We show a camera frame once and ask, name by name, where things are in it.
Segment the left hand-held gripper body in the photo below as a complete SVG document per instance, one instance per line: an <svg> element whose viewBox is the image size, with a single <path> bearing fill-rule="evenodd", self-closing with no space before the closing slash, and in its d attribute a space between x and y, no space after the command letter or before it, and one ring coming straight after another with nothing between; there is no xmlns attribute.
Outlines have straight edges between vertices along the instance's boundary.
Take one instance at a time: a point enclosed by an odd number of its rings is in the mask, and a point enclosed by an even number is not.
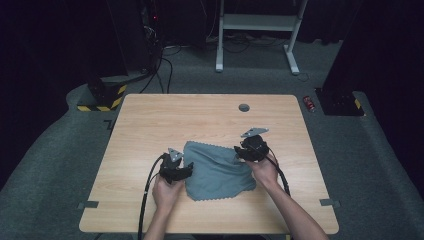
<svg viewBox="0 0 424 240"><path fill-rule="evenodd" d="M168 184L171 184L173 181L186 179L188 177L188 169L179 168L182 159L183 153L173 148L169 148L168 152L164 154L163 162L160 165L159 174L166 180Z"/></svg>

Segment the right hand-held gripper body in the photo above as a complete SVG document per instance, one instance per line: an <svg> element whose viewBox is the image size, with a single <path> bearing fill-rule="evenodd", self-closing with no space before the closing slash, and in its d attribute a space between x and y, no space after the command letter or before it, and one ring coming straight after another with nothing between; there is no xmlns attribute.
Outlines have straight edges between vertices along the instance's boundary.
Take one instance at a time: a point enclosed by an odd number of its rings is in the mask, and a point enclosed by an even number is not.
<svg viewBox="0 0 424 240"><path fill-rule="evenodd" d="M268 128L251 128L243 133L241 147L245 149L245 152L240 155L244 155L247 161L262 161L269 153L269 147L262 138L262 134L268 131Z"/></svg>

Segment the grey microfibre cloth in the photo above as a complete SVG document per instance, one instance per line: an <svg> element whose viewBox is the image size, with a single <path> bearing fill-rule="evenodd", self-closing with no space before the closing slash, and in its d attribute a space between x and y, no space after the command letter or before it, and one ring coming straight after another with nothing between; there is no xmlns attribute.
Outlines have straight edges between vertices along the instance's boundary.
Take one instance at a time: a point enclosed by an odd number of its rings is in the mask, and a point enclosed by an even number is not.
<svg viewBox="0 0 424 240"><path fill-rule="evenodd" d="M193 164L192 176L185 185L194 201L234 198L256 188L251 168L232 148L188 141L183 153L184 166Z"/></svg>

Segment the person's left hand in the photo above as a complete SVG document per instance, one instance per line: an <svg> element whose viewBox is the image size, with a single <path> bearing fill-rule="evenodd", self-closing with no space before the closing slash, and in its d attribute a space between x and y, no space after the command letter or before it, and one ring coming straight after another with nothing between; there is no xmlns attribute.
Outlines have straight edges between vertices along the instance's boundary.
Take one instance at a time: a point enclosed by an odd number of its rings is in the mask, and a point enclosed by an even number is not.
<svg viewBox="0 0 424 240"><path fill-rule="evenodd" d="M169 184L161 176L156 178L153 197L160 214L169 215L172 212L183 186L184 183L182 181Z"/></svg>

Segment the person's right hand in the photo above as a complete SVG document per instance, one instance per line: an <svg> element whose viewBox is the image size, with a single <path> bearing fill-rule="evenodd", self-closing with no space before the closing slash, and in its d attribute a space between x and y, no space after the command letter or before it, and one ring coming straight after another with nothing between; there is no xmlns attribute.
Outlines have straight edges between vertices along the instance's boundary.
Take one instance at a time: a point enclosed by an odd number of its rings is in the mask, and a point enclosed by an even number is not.
<svg viewBox="0 0 424 240"><path fill-rule="evenodd" d="M260 162L247 161L246 164L252 169L254 178L266 190L277 188L279 186L277 180L278 173L275 168L277 162L271 155Z"/></svg>

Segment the red can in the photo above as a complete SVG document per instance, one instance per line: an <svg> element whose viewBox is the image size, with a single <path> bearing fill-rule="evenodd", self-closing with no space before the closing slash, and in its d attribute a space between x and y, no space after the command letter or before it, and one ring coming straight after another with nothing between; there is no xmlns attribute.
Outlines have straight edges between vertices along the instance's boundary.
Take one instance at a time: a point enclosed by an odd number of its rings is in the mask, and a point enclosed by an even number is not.
<svg viewBox="0 0 424 240"><path fill-rule="evenodd" d="M310 96L304 96L303 103L309 112L314 112L316 110L315 104Z"/></svg>

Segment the black square stand base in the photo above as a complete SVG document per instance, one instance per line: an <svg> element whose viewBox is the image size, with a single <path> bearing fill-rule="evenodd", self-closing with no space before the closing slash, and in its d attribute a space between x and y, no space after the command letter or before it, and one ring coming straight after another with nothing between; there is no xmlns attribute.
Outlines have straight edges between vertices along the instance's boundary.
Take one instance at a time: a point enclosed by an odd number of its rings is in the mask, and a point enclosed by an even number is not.
<svg viewBox="0 0 424 240"><path fill-rule="evenodd" d="M322 111L328 116L364 116L359 100L352 93L326 91L316 88Z"/></svg>

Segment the black stand with striped base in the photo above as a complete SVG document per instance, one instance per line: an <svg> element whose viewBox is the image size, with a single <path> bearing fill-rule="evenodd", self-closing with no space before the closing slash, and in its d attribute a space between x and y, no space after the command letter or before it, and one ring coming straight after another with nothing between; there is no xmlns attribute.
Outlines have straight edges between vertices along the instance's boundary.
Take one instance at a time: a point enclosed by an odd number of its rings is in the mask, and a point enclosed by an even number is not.
<svg viewBox="0 0 424 240"><path fill-rule="evenodd" d="M117 109L126 90L125 84L106 85L92 72L87 74L86 80L87 87L77 102L79 111L107 112Z"/></svg>

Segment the dark equipment with red light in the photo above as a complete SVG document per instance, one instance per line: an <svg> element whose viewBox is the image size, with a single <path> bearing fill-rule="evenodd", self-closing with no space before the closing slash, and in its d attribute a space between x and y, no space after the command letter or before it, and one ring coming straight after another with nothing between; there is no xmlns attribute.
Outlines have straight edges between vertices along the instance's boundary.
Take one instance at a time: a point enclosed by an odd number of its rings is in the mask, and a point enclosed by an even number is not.
<svg viewBox="0 0 424 240"><path fill-rule="evenodd" d="M151 71L156 71L161 57L163 43L163 31L159 19L159 5L157 4L157 0L136 0L136 2L147 45L150 69Z"/></svg>

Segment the white metal desk frame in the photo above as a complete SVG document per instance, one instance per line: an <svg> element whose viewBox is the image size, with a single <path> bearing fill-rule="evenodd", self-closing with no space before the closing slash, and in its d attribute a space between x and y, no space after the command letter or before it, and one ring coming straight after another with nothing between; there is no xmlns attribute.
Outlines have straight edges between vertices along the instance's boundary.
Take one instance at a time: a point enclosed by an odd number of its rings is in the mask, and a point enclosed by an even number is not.
<svg viewBox="0 0 424 240"><path fill-rule="evenodd" d="M303 21L308 0L299 0L300 6L296 15L252 15L228 14L225 12L225 0L220 0L218 45L216 52L215 71L220 73L224 69L223 39L225 30L252 30L252 31L279 31L290 32L289 43L283 46L289 68L293 75L299 75L300 70L293 54L293 48Z"/></svg>

